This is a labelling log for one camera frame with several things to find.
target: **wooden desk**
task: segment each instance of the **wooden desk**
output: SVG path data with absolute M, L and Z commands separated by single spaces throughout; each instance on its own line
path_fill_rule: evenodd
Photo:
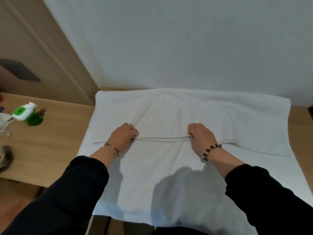
M 1 144 L 10 145 L 15 156 L 11 167 L 0 177 L 50 186 L 77 155 L 94 107 L 13 94 L 2 93 L 2 96 L 0 105 L 6 113 L 29 101 L 36 103 L 38 109 L 47 106 L 48 110 L 41 125 L 28 126 L 15 121 L 8 127 L 10 138 L 0 135 Z M 306 108 L 291 108 L 288 130 L 292 150 L 313 191 L 313 121 Z
M 0 177 L 49 187 L 77 155 L 94 107 L 27 96 L 1 93 L 4 113 L 11 114 L 28 102 L 48 107 L 39 126 L 14 121 L 7 129 L 11 137 L 0 135 L 0 144 L 13 149 L 14 161 Z

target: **wall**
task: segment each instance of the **wall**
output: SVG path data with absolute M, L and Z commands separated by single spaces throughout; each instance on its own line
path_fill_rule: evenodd
M 98 86 L 313 104 L 313 0 L 44 0 Z

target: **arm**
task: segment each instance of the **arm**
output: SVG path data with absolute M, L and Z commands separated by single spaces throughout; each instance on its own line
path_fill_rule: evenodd
M 217 143 L 214 134 L 202 124 L 190 124 L 188 134 L 199 155 Z M 311 230 L 313 208 L 284 188 L 266 169 L 247 165 L 222 148 L 211 150 L 207 159 L 225 178 L 225 194 L 246 213 L 248 222 L 259 234 Z
M 125 123 L 107 142 L 123 152 L 136 134 L 137 130 Z M 114 149 L 103 146 L 90 157 L 74 158 L 62 176 L 23 209 L 2 234 L 85 234 L 108 182 L 107 168 L 117 156 Z

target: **person's right hand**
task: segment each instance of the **person's right hand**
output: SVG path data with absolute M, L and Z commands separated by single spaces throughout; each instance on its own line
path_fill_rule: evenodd
M 191 146 L 199 156 L 202 156 L 211 145 L 217 144 L 213 132 L 203 124 L 188 125 L 188 134 L 190 135 Z

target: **black sweater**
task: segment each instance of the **black sweater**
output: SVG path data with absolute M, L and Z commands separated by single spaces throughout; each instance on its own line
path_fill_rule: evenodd
M 76 157 L 2 235 L 85 234 L 108 179 L 102 162 Z M 225 181 L 226 195 L 246 213 L 259 234 L 312 233 L 313 208 L 273 179 L 267 170 L 244 164 L 232 170 Z

